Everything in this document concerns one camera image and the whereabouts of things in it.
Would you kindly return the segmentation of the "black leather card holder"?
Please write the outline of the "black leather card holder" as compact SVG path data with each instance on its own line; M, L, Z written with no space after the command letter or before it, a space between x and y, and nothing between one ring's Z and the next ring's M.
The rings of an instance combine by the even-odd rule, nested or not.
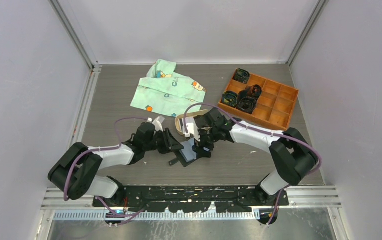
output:
M168 162L170 167L177 163L180 163L185 168L197 159L197 155L193 151L193 138L183 141L180 144L182 146L182 149L173 152L175 154L175 158Z

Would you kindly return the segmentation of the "green cartoon print cloth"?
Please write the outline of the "green cartoon print cloth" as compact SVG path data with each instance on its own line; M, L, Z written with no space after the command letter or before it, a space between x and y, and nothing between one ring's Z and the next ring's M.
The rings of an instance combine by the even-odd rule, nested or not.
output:
M130 106L176 117L204 100L207 90L196 80L175 72L176 63L158 59L142 77Z

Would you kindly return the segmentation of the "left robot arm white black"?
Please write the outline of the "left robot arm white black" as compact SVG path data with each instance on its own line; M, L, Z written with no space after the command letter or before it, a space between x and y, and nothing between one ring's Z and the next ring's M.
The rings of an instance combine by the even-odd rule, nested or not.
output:
M89 148L81 142L74 143L51 168L48 180L63 191L65 201L91 195L117 207L124 202L124 186L113 177L98 176L99 170L133 165L142 160L146 152L177 154L183 148L168 128L144 122L129 140L119 145Z

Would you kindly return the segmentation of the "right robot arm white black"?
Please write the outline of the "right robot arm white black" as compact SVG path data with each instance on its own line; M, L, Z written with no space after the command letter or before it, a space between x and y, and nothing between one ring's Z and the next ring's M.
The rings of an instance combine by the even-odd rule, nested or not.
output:
M296 186L317 169L320 157L295 128L269 130L231 117L214 107L193 120L185 120L183 132L194 138L198 158L208 158L214 143L225 141L252 146L268 153L275 169L255 187L255 198L269 205L286 187Z

